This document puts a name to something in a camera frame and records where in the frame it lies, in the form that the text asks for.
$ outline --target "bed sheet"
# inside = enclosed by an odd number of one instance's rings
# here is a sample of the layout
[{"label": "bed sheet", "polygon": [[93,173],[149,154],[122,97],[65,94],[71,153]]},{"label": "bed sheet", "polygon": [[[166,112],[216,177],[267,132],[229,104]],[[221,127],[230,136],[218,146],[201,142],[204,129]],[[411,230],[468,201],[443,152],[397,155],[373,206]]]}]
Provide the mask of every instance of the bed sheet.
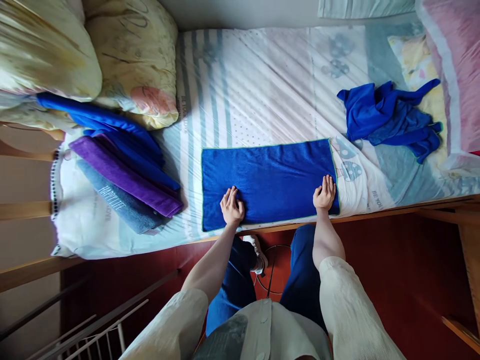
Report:
[{"label": "bed sheet", "polygon": [[[185,209],[161,225],[157,234],[135,234],[78,170],[76,156],[67,146],[78,135],[69,135],[52,170],[58,234],[53,255],[121,257],[218,235],[218,230],[202,231],[203,148],[330,138],[339,217],[480,193],[478,178],[439,170],[444,145],[418,165],[406,148],[373,147],[362,140],[350,143],[345,137],[345,109],[336,97],[338,91],[388,80],[406,89],[387,38],[422,31],[414,21],[181,33],[176,67],[179,121],[152,135],[163,150],[165,172],[180,182]],[[291,222],[244,225],[240,230]]]}]

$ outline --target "blue pants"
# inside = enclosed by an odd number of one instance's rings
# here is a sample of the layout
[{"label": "blue pants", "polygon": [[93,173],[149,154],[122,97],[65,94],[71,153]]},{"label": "blue pants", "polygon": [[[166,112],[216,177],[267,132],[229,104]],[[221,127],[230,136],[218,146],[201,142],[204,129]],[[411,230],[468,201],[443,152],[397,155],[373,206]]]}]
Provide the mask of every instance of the blue pants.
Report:
[{"label": "blue pants", "polygon": [[[280,299],[286,309],[303,315],[321,326],[325,332],[320,310],[320,275],[312,259],[314,225],[304,225],[295,231],[291,242],[290,277]],[[237,311],[257,301],[250,269],[257,263],[253,246],[239,237],[233,239],[230,259],[220,292],[208,308],[206,335],[231,318]]]}]

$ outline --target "gray towel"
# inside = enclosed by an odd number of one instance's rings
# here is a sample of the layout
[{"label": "gray towel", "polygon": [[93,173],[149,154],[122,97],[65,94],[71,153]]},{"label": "gray towel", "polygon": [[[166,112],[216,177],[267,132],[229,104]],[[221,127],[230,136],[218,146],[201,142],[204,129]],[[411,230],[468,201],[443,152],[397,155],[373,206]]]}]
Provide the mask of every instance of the gray towel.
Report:
[{"label": "gray towel", "polygon": [[85,160],[78,160],[77,165],[93,185],[96,192],[105,199],[120,219],[137,234],[143,234],[162,224],[163,218],[158,212],[112,184]]}]

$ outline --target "purple towel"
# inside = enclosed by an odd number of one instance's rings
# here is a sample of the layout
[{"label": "purple towel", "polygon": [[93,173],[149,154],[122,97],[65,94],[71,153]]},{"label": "purple towel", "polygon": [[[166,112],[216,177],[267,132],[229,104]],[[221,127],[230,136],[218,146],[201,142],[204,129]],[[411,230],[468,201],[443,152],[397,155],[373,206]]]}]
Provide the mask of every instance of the purple towel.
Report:
[{"label": "purple towel", "polygon": [[182,209],[180,201],[132,171],[95,138],[82,136],[69,146],[105,179],[163,216],[171,218]]},{"label": "purple towel", "polygon": [[[112,153],[113,156],[118,158],[122,163],[128,164],[128,159],[124,155],[124,153],[115,146],[115,144],[105,135],[104,133],[99,133],[94,136],[94,139],[97,140],[97,143],[100,145],[103,145],[105,149],[107,149],[109,152]],[[177,192],[172,190],[171,188],[161,184],[160,182],[153,182],[153,185],[155,185],[157,188],[159,188],[161,191],[164,193],[170,195],[173,198],[177,197]]]}]

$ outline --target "shoe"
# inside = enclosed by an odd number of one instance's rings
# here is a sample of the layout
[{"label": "shoe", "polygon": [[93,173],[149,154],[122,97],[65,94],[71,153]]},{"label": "shoe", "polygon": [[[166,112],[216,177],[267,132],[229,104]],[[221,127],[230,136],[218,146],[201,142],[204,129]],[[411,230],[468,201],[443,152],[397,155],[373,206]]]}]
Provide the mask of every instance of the shoe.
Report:
[{"label": "shoe", "polygon": [[259,238],[256,235],[246,235],[243,237],[243,241],[250,243],[256,254],[256,267],[250,271],[263,278],[265,276],[264,270],[269,265],[269,261],[260,248]]}]

